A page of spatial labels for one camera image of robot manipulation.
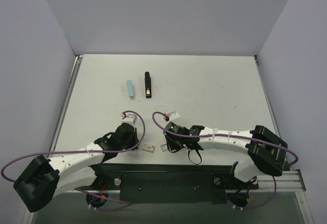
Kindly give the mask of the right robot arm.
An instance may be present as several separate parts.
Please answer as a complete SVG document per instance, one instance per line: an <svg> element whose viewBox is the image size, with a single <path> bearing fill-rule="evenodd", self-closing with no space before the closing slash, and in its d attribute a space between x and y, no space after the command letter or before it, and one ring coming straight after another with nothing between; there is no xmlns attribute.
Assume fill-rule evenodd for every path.
<svg viewBox="0 0 327 224"><path fill-rule="evenodd" d="M229 184L239 188L258 175L280 177L288 145L265 126L248 131L221 131L193 125L189 129L169 122L163 130L168 148L189 152L223 150L246 155L236 161L228 175Z"/></svg>

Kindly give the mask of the staple box with red label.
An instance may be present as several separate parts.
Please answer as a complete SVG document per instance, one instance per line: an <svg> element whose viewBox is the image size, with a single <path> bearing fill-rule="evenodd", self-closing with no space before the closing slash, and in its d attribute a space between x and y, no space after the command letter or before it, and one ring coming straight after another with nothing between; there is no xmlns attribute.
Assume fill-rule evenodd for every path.
<svg viewBox="0 0 327 224"><path fill-rule="evenodd" d="M145 152L153 153L154 150L155 150L155 146L153 145L144 144L143 146L143 151Z"/></svg>

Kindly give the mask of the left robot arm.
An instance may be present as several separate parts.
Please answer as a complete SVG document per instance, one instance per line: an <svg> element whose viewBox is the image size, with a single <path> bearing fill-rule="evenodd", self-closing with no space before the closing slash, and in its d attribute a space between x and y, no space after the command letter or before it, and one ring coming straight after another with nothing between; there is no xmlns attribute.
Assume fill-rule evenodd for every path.
<svg viewBox="0 0 327 224"><path fill-rule="evenodd" d="M100 189L105 176L92 169L138 143L133 123L123 122L113 133L96 139L76 153L35 157L13 184L30 212L44 208L55 196L78 187Z"/></svg>

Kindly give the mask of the clear staple box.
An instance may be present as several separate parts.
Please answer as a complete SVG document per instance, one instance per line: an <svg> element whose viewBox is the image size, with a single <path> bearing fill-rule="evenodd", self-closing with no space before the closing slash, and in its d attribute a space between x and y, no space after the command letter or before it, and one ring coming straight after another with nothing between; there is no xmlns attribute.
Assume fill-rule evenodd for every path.
<svg viewBox="0 0 327 224"><path fill-rule="evenodd" d="M165 151L168 150L168 147L167 147L166 144L162 144L162 145L160 145L160 149L161 149L162 152L165 152Z"/></svg>

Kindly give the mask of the black stapler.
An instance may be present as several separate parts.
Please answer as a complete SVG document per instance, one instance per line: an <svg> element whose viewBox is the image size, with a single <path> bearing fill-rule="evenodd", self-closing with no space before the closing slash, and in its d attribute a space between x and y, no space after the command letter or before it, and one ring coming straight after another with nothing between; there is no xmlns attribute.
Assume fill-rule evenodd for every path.
<svg viewBox="0 0 327 224"><path fill-rule="evenodd" d="M146 98L152 97L151 77L148 71L145 72L145 96Z"/></svg>

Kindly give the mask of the light blue white stapler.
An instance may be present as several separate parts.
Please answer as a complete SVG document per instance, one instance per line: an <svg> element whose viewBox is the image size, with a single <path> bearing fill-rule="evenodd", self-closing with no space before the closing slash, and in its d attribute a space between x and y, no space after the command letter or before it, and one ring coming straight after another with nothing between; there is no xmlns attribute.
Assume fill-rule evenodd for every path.
<svg viewBox="0 0 327 224"><path fill-rule="evenodd" d="M130 99L134 99L135 98L135 94L134 94L134 89L133 89L133 84L131 80L127 80L126 81L127 84L127 91L128 91L128 96Z"/></svg>

